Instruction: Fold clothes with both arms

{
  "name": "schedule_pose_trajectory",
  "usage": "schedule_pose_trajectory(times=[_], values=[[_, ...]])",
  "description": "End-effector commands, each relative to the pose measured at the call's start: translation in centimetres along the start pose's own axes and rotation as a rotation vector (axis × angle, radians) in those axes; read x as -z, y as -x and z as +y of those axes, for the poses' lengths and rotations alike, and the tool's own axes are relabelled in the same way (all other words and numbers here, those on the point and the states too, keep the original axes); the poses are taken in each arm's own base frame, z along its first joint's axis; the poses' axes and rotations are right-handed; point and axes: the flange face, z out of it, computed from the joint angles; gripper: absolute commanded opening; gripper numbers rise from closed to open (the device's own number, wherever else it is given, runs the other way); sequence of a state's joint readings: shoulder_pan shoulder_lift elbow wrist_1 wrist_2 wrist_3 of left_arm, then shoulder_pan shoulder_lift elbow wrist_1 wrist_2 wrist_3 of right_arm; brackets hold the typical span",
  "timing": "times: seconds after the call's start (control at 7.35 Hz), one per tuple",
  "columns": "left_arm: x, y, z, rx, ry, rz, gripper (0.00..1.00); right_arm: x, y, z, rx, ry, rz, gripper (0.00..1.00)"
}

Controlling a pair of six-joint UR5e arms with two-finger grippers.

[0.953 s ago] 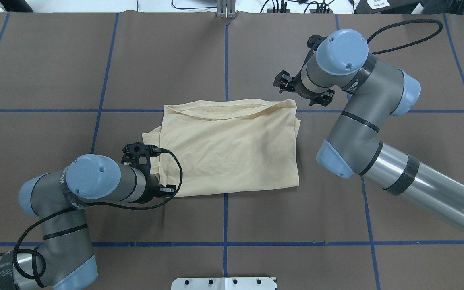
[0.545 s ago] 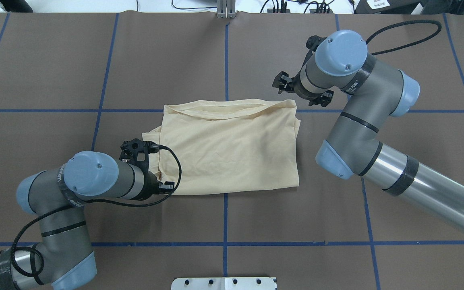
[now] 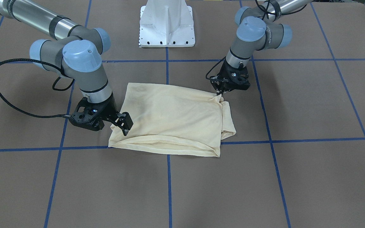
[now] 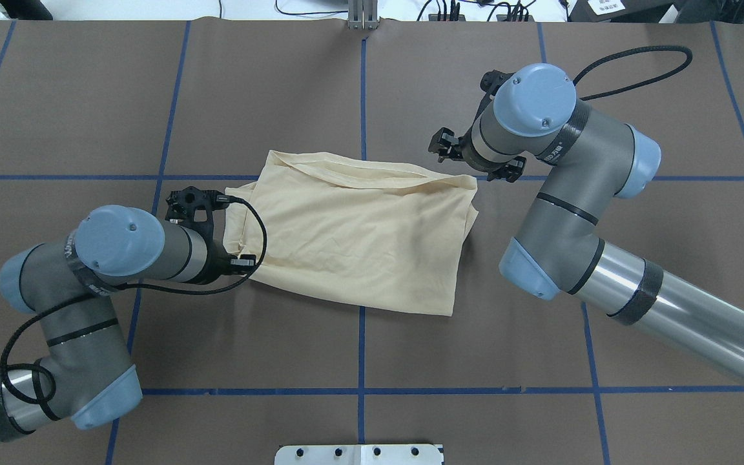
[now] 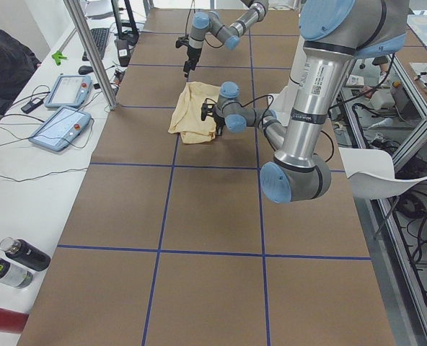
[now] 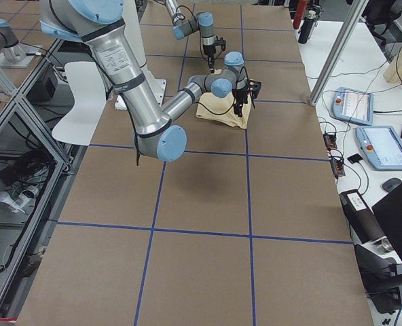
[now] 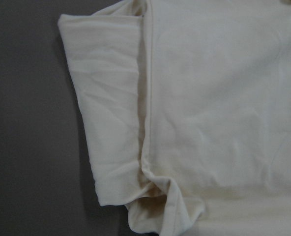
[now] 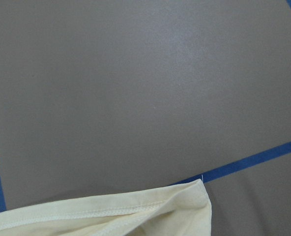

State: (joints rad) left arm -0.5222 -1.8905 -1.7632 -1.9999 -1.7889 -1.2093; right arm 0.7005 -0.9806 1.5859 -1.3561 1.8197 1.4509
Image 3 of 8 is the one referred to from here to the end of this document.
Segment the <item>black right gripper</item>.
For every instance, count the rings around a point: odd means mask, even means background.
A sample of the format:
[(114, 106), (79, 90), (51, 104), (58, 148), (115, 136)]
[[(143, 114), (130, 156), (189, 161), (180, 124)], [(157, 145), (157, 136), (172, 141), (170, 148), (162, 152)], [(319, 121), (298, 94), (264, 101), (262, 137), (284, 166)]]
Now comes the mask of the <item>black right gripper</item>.
[(72, 125), (90, 131), (103, 129), (105, 125), (103, 121), (119, 127), (124, 136), (127, 136), (133, 126), (132, 118), (128, 112), (119, 113), (117, 111), (113, 95), (100, 103), (91, 103), (87, 97), (83, 97), (69, 117), (69, 122)]

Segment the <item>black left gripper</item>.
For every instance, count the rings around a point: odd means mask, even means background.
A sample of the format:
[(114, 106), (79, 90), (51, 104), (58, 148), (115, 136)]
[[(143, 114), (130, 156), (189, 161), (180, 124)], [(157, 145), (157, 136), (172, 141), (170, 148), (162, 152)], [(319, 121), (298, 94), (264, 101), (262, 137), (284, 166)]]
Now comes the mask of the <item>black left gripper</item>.
[(219, 73), (217, 76), (210, 77), (210, 82), (216, 94), (223, 95), (224, 92), (232, 90), (247, 90), (250, 87), (248, 78), (246, 66), (239, 64), (239, 68), (234, 68), (224, 60)]

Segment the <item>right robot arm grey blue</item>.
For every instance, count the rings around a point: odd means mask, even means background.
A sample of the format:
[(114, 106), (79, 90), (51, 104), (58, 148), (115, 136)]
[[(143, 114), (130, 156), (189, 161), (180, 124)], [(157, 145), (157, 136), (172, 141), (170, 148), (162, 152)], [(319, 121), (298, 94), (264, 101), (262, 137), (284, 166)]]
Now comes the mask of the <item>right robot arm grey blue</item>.
[[(1, 61), (0, 66), (10, 62), (33, 62), (42, 69), (56, 72), (60, 78), (72, 79), (83, 95), (70, 114), (38, 116), (19, 110), (21, 113), (36, 118), (66, 118), (72, 125), (91, 131), (103, 129), (104, 121), (108, 121), (127, 135), (133, 121), (129, 113), (117, 110), (100, 56), (111, 46), (105, 30), (88, 29), (31, 0), (0, 0), (0, 16), (16, 19), (52, 37), (52, 40), (35, 41), (29, 49), (29, 58)], [(1, 92), (0, 97), (13, 107)]]

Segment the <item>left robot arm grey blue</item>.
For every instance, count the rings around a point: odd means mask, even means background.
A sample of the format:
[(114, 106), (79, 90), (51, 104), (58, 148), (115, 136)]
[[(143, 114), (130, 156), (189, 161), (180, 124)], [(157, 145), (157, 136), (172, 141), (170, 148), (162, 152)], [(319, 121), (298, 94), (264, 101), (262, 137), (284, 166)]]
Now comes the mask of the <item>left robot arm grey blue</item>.
[(337, 63), (365, 65), (365, 0), (358, 3), (315, 3), (313, 0), (266, 0), (235, 15), (238, 28), (222, 67), (206, 76), (217, 95), (250, 87), (247, 65), (258, 51), (290, 46), (293, 58), (268, 58), (290, 66), (297, 78), (323, 76)]

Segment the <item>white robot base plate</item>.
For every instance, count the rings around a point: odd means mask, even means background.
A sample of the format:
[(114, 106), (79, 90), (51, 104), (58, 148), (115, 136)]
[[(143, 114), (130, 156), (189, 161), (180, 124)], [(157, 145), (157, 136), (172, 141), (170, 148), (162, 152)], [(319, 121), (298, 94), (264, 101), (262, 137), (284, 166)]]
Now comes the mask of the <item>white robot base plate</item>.
[(141, 48), (182, 48), (195, 45), (192, 7), (185, 0), (148, 0), (140, 8)]

